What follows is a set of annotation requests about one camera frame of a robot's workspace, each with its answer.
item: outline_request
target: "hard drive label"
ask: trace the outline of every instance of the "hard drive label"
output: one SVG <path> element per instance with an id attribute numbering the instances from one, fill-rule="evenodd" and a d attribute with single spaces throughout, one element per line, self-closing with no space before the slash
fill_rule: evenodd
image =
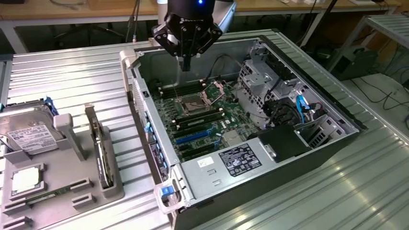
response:
<path id="1" fill-rule="evenodd" d="M 260 162 L 247 144 L 231 148 L 218 155 L 232 177 L 260 166 Z"/>
<path id="2" fill-rule="evenodd" d="M 6 134 L 23 151 L 33 151 L 55 145 L 55 140 L 45 125 L 19 129 Z"/>

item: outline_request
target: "white label sticker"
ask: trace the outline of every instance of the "white label sticker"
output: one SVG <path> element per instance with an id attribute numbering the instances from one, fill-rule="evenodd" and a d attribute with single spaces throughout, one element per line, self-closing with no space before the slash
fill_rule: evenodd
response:
<path id="1" fill-rule="evenodd" d="M 202 158 L 201 160 L 197 161 L 198 167 L 201 167 L 201 168 L 213 164 L 213 163 L 214 162 L 213 162 L 211 157 Z"/>
<path id="2" fill-rule="evenodd" d="M 33 151 L 55 144 L 45 125 L 19 129 L 6 134 L 23 151 Z"/>

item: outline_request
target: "floor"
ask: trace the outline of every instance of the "floor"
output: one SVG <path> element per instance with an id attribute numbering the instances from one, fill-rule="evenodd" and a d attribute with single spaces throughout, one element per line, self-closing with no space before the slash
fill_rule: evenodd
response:
<path id="1" fill-rule="evenodd" d="M 248 16 L 244 19 L 244 16 L 235 16 L 232 19 L 232 23 L 229 28 L 229 32 L 247 31 L 247 30 L 258 30 L 267 28 L 278 28 L 283 34 L 292 40 L 302 36 L 302 32 L 299 32 L 300 27 L 300 15 L 291 15 L 290 20 L 286 20 L 286 15 L 271 15 L 259 20 L 260 16 Z M 137 39 L 138 41 L 147 40 L 150 35 L 147 34 L 146 28 L 150 28 L 155 24 L 155 21 L 146 21 L 138 23 L 137 26 Z M 126 22 L 111 23 L 113 30 L 121 34 L 126 34 Z M 69 29 L 69 25 L 55 25 L 54 26 L 54 34 L 61 34 L 66 32 Z M 17 32 L 19 34 L 21 39 L 26 45 L 26 48 L 30 52 L 47 51 L 54 49 L 66 49 L 66 48 L 78 48 L 87 47 L 86 41 L 86 33 L 85 31 L 78 32 L 77 34 L 71 34 L 65 37 L 58 45 L 55 45 L 55 41 L 51 36 L 51 28 L 50 26 L 22 26 L 17 28 Z M 101 46 L 109 44 L 119 43 L 119 39 L 109 34 L 105 34 L 99 31 L 93 32 L 91 35 L 91 46 Z M 0 31 L 0 54 L 10 54 L 13 53 L 13 49 L 7 44 L 3 34 Z"/>

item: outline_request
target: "motherboard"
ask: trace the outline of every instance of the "motherboard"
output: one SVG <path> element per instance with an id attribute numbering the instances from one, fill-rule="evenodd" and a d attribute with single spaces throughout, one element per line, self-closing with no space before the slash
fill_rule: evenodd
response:
<path id="1" fill-rule="evenodd" d="M 258 130 L 223 81 L 158 88 L 153 99 L 181 161 L 240 143 Z"/>

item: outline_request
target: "power supply label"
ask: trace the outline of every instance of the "power supply label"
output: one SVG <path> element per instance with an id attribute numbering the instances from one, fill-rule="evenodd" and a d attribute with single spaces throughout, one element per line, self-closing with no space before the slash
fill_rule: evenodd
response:
<path id="1" fill-rule="evenodd" d="M 19 129 L 6 134 L 23 151 L 33 151 L 55 145 L 55 140 L 45 125 Z"/>
<path id="2" fill-rule="evenodd" d="M 260 162 L 247 144 L 218 153 L 232 177 L 260 166 Z"/>

